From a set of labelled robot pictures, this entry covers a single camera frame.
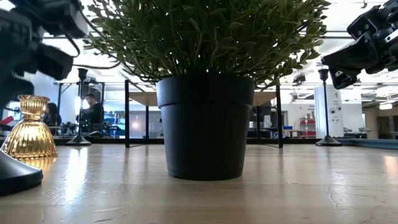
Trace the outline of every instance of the white pillar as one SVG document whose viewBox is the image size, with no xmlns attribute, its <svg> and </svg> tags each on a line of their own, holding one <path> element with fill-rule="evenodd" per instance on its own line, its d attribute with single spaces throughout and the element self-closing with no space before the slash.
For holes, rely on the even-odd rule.
<svg viewBox="0 0 398 224">
<path fill-rule="evenodd" d="M 343 112 L 341 110 L 340 91 L 333 86 L 326 86 L 326 98 L 328 105 L 328 124 L 329 135 L 331 137 L 343 137 Z M 326 115 L 325 115 L 325 95 L 323 86 L 315 89 L 315 126 L 317 130 L 317 138 L 326 136 Z"/>
<path fill-rule="evenodd" d="M 377 116 L 379 108 L 371 107 L 365 108 L 365 127 L 370 129 L 368 132 L 368 139 L 379 139 L 379 130 L 377 129 Z"/>
</svg>

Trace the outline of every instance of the black plant pot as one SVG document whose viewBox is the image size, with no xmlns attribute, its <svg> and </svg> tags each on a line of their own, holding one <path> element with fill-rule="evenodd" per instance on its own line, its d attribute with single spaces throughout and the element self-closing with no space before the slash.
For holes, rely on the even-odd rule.
<svg viewBox="0 0 398 224">
<path fill-rule="evenodd" d="M 226 180 L 242 175 L 254 84 L 224 75 L 176 76 L 157 84 L 169 175 Z"/>
</svg>

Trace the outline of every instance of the table surface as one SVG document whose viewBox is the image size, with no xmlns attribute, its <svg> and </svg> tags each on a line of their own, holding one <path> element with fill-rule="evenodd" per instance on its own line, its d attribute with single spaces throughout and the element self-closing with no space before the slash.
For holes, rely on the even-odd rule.
<svg viewBox="0 0 398 224">
<path fill-rule="evenodd" d="M 42 185 L 0 197 L 11 223 L 397 223 L 398 151 L 248 146 L 242 177 L 167 175 L 163 145 L 59 147 Z"/>
<path fill-rule="evenodd" d="M 144 106 L 157 106 L 156 92 L 130 92 L 130 99 L 137 101 Z M 275 99 L 276 92 L 255 92 L 253 106 L 261 106 L 268 101 Z"/>
</svg>

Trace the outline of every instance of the glass vase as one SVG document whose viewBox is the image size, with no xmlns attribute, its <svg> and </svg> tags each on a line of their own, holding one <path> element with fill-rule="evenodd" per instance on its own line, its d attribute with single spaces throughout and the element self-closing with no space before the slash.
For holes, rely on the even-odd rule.
<svg viewBox="0 0 398 224">
<path fill-rule="evenodd" d="M 4 141 L 1 150 L 15 159 L 36 159 L 58 155 L 50 129 L 41 121 L 49 99 L 44 96 L 21 95 L 19 122 Z"/>
</svg>

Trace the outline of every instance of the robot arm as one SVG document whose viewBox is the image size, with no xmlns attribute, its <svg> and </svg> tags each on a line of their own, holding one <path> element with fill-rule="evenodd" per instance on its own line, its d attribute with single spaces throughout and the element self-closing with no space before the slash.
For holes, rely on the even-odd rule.
<svg viewBox="0 0 398 224">
<path fill-rule="evenodd" d="M 10 0 L 16 7 L 0 9 L 0 108 L 21 94 L 33 94 L 24 72 L 40 71 L 56 80 L 65 79 L 73 57 L 42 43 L 49 34 L 82 38 L 88 24 L 79 0 Z"/>
<path fill-rule="evenodd" d="M 324 56 L 336 89 L 350 86 L 365 69 L 375 74 L 384 69 L 398 69 L 398 2 L 389 0 L 383 7 L 374 6 L 352 22 L 347 32 L 354 42 Z"/>
</svg>

